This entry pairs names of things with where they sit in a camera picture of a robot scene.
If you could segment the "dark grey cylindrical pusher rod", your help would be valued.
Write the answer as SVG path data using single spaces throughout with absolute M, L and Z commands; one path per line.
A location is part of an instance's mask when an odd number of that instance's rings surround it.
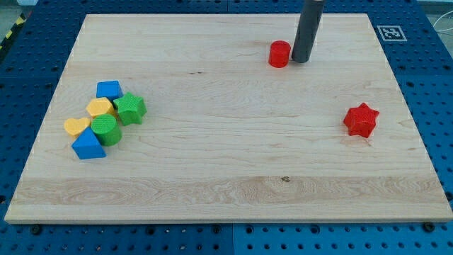
M 292 50 L 292 59 L 297 63 L 309 61 L 324 6 L 325 0 L 306 0 L 304 2 Z

